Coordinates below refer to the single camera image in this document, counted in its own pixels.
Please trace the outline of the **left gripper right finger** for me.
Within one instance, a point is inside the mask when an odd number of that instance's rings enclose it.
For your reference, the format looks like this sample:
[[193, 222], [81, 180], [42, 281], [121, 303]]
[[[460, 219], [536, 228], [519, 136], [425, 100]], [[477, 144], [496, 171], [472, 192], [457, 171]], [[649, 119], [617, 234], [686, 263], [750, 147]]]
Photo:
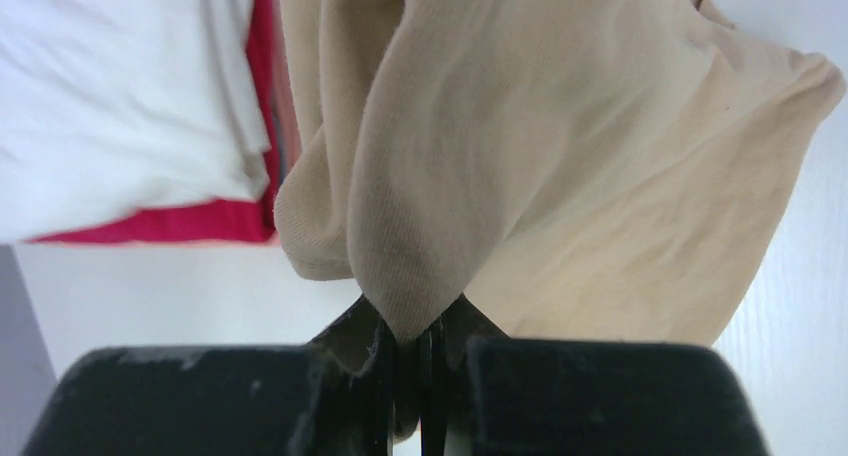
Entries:
[[764, 455], [729, 366], [698, 346], [517, 339], [467, 299], [418, 340], [426, 455]]

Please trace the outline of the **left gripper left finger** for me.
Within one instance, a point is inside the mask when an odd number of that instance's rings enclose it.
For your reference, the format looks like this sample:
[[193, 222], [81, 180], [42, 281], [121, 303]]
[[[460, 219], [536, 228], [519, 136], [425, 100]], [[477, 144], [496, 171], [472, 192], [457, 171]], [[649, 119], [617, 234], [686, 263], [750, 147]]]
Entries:
[[387, 455], [395, 341], [364, 299], [292, 346], [115, 347], [60, 379], [27, 455]]

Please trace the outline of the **beige t-shirt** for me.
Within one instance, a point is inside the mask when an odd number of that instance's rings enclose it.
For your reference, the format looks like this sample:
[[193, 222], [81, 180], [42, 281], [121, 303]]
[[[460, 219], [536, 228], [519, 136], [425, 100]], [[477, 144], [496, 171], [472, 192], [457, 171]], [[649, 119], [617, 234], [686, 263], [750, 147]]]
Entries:
[[402, 340], [466, 296], [514, 336], [709, 345], [845, 79], [711, 0], [280, 0], [294, 270]]

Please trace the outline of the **red folded t-shirt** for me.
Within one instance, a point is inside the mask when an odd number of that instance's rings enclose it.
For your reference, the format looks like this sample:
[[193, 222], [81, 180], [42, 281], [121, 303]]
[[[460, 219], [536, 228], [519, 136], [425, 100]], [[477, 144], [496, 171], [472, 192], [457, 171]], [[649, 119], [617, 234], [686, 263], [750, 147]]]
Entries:
[[42, 237], [37, 240], [39, 243], [117, 245], [224, 241], [264, 244], [275, 236], [273, 198], [282, 183], [281, 170], [284, 168], [273, 101], [277, 55], [275, 2], [254, 0], [245, 49], [270, 141], [270, 149], [263, 155], [270, 182], [260, 199], [248, 202], [218, 199], [187, 207], [140, 210], [117, 222]]

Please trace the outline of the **grey folded t-shirt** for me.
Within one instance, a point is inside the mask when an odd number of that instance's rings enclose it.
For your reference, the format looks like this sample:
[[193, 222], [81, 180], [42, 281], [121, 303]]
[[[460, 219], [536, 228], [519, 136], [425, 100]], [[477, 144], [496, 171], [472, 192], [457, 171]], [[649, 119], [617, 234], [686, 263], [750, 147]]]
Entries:
[[287, 130], [285, 129], [285, 92], [284, 85], [282, 84], [282, 80], [278, 75], [274, 77], [273, 83], [273, 98], [272, 98], [272, 109], [273, 109], [273, 122], [274, 122], [274, 132], [276, 141], [278, 144], [278, 153], [279, 153], [279, 162], [280, 162], [280, 170], [279, 170], [279, 184], [282, 184], [287, 173], [288, 169], [288, 150], [287, 150]]

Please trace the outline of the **white folded t-shirt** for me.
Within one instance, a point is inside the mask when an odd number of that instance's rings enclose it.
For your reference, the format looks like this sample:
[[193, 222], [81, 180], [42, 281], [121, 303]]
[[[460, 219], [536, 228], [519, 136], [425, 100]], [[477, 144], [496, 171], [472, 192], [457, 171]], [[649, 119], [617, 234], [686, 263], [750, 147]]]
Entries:
[[1, 239], [257, 200], [255, 0], [1, 0]]

